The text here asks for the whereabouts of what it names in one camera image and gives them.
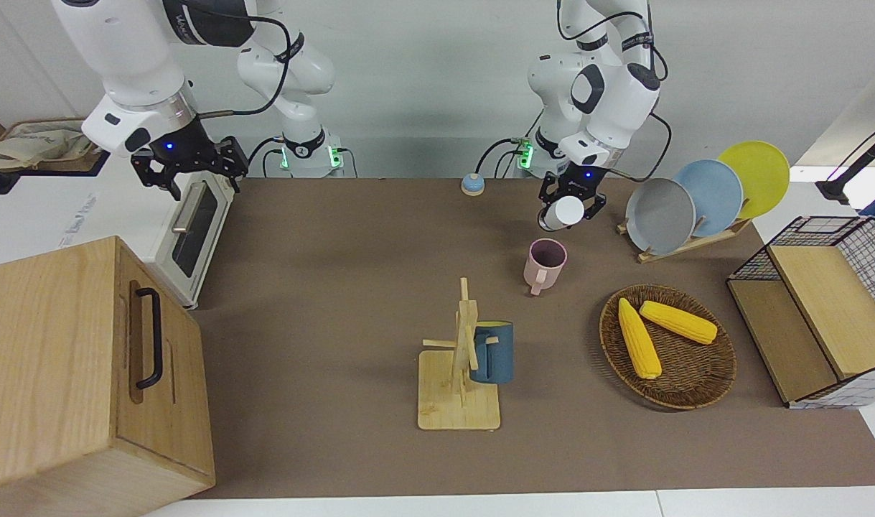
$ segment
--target corn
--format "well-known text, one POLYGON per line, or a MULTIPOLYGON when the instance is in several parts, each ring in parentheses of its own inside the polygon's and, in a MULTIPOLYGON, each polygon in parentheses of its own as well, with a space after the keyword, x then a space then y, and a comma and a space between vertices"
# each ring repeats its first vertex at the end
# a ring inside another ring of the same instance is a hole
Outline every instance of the corn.
POLYGON ((632 304, 625 298, 619 299, 619 327, 628 349, 628 357, 632 359, 635 374, 641 379, 656 379, 663 372, 660 369, 660 358, 654 350, 654 343, 647 333, 645 323, 641 321, 632 304))
POLYGON ((686 311, 670 307, 670 305, 658 304, 650 300, 641 304, 641 315, 653 323, 675 332, 683 337, 689 337, 703 345, 715 342, 719 334, 719 328, 714 323, 691 315, 686 311))

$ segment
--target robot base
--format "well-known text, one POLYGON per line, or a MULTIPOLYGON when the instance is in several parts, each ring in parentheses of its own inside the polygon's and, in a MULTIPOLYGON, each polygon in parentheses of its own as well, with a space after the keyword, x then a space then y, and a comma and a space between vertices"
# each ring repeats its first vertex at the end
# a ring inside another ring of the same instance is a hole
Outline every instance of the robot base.
POLYGON ((343 163, 332 166, 332 155, 329 148, 336 149, 342 146, 342 139, 334 134, 328 134, 326 141, 313 153, 312 157, 300 158, 285 146, 281 147, 284 152, 287 167, 268 167, 268 177, 343 177, 345 170, 343 163))

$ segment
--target wooden cabinet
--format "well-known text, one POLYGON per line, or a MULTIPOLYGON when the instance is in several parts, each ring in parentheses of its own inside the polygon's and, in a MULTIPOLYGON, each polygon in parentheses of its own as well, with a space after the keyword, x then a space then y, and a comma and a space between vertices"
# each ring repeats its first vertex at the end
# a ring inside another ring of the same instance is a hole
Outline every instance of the wooden cabinet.
POLYGON ((875 300, 841 250, 768 246, 762 260, 779 279, 727 284, 782 401, 874 402, 875 300))
POLYGON ((0 516, 141 515, 212 485, 198 326, 120 239, 0 265, 0 516))

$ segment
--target black handle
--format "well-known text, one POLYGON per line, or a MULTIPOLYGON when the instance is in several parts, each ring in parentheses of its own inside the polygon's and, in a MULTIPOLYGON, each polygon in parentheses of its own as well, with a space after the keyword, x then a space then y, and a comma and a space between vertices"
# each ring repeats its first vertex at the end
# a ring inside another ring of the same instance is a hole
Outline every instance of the black handle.
POLYGON ((134 292, 138 297, 153 297, 153 373, 135 386, 148 389, 162 379, 162 312, 159 311, 159 293, 152 287, 142 287, 134 292))

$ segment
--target green led light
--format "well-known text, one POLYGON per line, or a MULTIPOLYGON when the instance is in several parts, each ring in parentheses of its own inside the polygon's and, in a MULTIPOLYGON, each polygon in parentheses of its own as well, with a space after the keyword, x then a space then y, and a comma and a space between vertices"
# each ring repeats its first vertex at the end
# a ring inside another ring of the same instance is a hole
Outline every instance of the green led light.
POLYGON ((533 145, 527 141, 520 150, 520 168, 529 169, 533 164, 533 145))
POLYGON ((342 154, 334 147, 329 147, 329 158, 331 158, 332 167, 339 168, 342 166, 342 154))

